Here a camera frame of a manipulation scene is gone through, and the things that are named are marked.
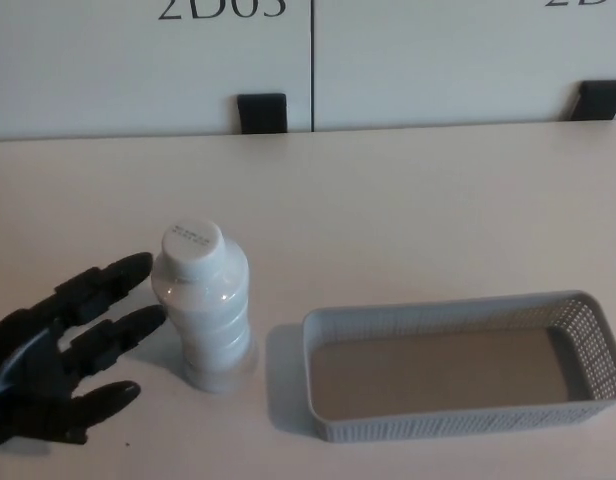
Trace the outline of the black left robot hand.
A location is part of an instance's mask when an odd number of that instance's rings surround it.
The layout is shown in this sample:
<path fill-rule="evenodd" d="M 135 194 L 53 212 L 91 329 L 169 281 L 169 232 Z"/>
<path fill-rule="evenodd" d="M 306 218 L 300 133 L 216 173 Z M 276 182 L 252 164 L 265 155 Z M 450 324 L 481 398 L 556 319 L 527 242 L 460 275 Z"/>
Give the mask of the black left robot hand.
<path fill-rule="evenodd" d="M 0 446 L 15 437 L 83 445 L 89 428 L 139 396 L 140 386 L 129 380 L 82 396 L 74 391 L 165 322 L 160 305 L 117 321 L 102 317 L 148 278 L 152 267 L 148 252 L 92 267 L 0 321 Z"/>

